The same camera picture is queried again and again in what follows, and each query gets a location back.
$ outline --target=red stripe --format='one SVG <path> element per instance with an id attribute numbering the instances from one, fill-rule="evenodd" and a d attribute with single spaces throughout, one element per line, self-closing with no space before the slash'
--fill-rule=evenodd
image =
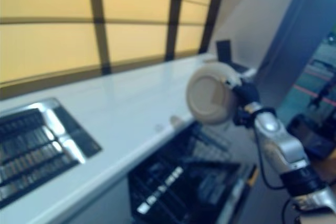
<path id="1" fill-rule="evenodd" d="M 316 73 L 316 72 L 312 72 L 312 71 L 307 70 L 307 69 L 305 69 L 304 72 L 307 73 L 307 74 L 310 74 L 311 76 L 316 76 L 316 77 L 318 77 L 318 78 L 320 78 L 322 80 L 325 80 L 325 81 L 329 81 L 330 80 L 330 77 L 328 77 L 328 76 L 324 76 L 322 74 L 319 74 L 319 73 Z"/>
<path id="2" fill-rule="evenodd" d="M 306 93 L 306 94 L 310 95 L 311 97 L 317 97 L 317 96 L 318 96 L 318 94 L 316 94 L 316 93 L 314 93 L 314 92 L 312 92 L 312 91 L 310 91 L 310 90 L 308 90 L 308 89 L 305 89 L 305 88 L 303 88 L 303 87 L 300 87 L 300 86 L 298 86 L 298 85 L 296 85 L 296 84 L 293 85 L 293 88 L 295 88 L 295 89 L 297 89 L 297 90 L 300 90 L 300 91 L 302 91 L 303 93 Z M 332 100 L 330 100 L 330 99 L 328 99 L 328 98 L 323 98 L 322 101 L 323 101 L 323 102 L 326 102 L 326 103 L 328 103 L 328 104 L 331 104 L 331 105 L 333 105 L 333 106 L 336 106 L 336 102 L 335 102 L 335 101 L 332 101 Z"/>

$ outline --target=white countertop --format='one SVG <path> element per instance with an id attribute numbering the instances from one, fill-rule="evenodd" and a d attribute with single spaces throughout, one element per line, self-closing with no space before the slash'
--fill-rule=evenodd
<path id="1" fill-rule="evenodd" d="M 185 88 L 211 54 L 51 88 L 0 102 L 0 112 L 57 98 L 102 151 L 0 210 L 0 223 L 47 223 L 112 185 L 174 134 L 172 116 L 192 121 Z"/>

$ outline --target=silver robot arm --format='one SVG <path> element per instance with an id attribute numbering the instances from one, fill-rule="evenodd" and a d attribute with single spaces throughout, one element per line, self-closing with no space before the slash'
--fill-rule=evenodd
<path id="1" fill-rule="evenodd" d="M 298 210 L 329 209 L 334 214 L 334 222 L 331 223 L 336 223 L 335 195 L 310 166 L 301 142 L 287 132 L 273 113 L 262 112 L 260 103 L 252 102 L 244 110 L 256 115 L 254 128 L 259 141 L 257 144 L 279 174 Z"/>

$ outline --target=black cable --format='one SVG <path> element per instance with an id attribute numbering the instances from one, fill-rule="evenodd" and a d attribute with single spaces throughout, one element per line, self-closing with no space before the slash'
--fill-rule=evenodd
<path id="1" fill-rule="evenodd" d="M 266 175 L 265 175 L 265 170 L 264 170 L 264 161 L 263 161 L 263 157 L 262 157 L 262 154 L 261 154 L 261 147 L 260 147 L 260 141 L 259 141 L 259 137 L 258 137 L 258 134 L 257 134 L 257 130 L 255 127 L 253 127 L 253 130 L 254 130 L 254 135 L 255 135 L 255 138 L 256 138 L 256 143 L 257 143 L 257 149 L 258 149 L 258 158 L 259 158 L 259 164 L 260 164 L 260 173 L 261 173 L 261 177 L 263 178 L 263 181 L 265 183 L 265 185 L 269 188 L 269 189 L 272 189 L 272 190 L 283 190 L 285 189 L 285 186 L 272 186 L 267 178 L 266 178 Z"/>
<path id="2" fill-rule="evenodd" d="M 282 207 L 282 210 L 281 210 L 281 223 L 282 224 L 286 224 L 286 209 L 289 203 L 290 203 L 290 199 L 287 199 Z"/>

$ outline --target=white wall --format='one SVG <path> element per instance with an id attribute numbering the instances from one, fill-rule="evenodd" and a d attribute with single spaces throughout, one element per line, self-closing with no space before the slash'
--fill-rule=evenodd
<path id="1" fill-rule="evenodd" d="M 291 0 L 241 0 L 227 15 L 222 0 L 209 52 L 217 54 L 215 41 L 231 39 L 233 60 L 257 68 L 284 17 Z"/>

